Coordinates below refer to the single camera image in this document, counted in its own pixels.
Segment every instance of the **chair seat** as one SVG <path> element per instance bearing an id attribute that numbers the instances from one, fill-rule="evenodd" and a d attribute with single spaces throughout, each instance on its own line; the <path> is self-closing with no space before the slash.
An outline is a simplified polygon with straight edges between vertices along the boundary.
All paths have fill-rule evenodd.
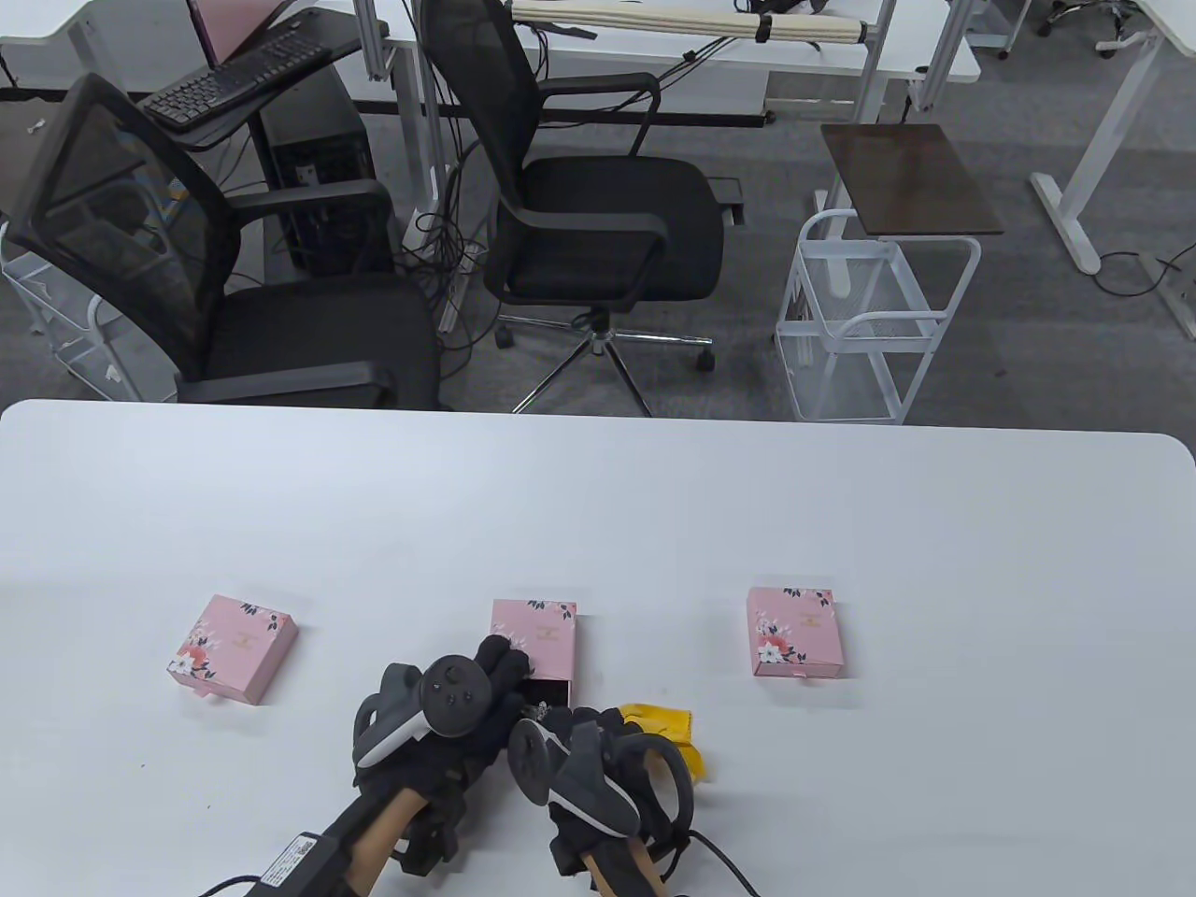
<path id="1" fill-rule="evenodd" d="M 640 155 L 539 159 L 524 169 L 523 189 L 535 212 L 659 215 L 669 227 L 669 249 L 642 299 L 688 301 L 714 292 L 722 267 L 722 214 L 706 176 L 692 165 Z M 631 286 L 651 242 L 646 234 L 530 231 L 500 207 L 490 256 L 513 258 L 507 276 L 513 301 L 626 311 L 617 299 Z"/>
<path id="2" fill-rule="evenodd" d="M 393 274 L 359 274 L 238 291 L 215 310 L 203 377 L 352 361 L 390 371 L 396 408 L 437 410 L 439 348 L 417 287 Z"/>

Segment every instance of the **mesh backrest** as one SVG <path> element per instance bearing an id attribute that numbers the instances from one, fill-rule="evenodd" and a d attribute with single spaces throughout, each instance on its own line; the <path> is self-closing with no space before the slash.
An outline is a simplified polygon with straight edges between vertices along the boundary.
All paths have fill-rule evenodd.
<path id="1" fill-rule="evenodd" d="M 12 238 L 140 327 L 197 378 L 239 234 L 220 191 L 116 89 L 84 75 L 47 134 Z"/>
<path id="2" fill-rule="evenodd" d="M 504 199 L 519 203 L 541 99 L 511 14 L 498 0 L 423 0 L 420 42 L 477 132 Z"/>

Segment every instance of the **computer tower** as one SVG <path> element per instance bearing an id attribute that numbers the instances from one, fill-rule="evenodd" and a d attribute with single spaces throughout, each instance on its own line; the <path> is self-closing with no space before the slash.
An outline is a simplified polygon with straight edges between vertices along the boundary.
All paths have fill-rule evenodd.
<path id="1" fill-rule="evenodd" d="M 261 115 L 281 187 L 374 177 L 365 124 L 332 66 L 305 78 Z M 378 250 L 362 270 L 393 271 L 389 234 L 370 234 L 368 228 L 370 216 L 347 207 L 293 213 L 282 221 L 292 263 L 312 277 L 349 274 L 367 237 Z"/>

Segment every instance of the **yellow cloth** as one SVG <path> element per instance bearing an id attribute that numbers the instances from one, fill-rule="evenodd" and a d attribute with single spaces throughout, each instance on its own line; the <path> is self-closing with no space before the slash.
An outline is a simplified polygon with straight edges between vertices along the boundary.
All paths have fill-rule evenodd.
<path id="1" fill-rule="evenodd" d="M 623 704 L 618 708 L 627 722 L 635 722 L 645 732 L 664 736 L 677 745 L 681 756 L 689 767 L 689 774 L 695 782 L 706 779 L 706 763 L 702 755 L 694 746 L 694 714 L 689 710 L 675 710 L 670 707 L 655 707 L 654 704 Z"/>

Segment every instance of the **barcode label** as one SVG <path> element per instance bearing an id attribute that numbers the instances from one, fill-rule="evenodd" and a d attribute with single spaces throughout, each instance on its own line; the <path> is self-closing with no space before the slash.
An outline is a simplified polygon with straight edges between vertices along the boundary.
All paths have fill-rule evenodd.
<path id="1" fill-rule="evenodd" d="M 281 885 L 315 846 L 316 838 L 297 835 L 295 840 L 287 844 L 287 849 L 279 855 L 279 859 L 270 864 L 270 868 L 262 875 L 262 884 L 270 887 Z"/>

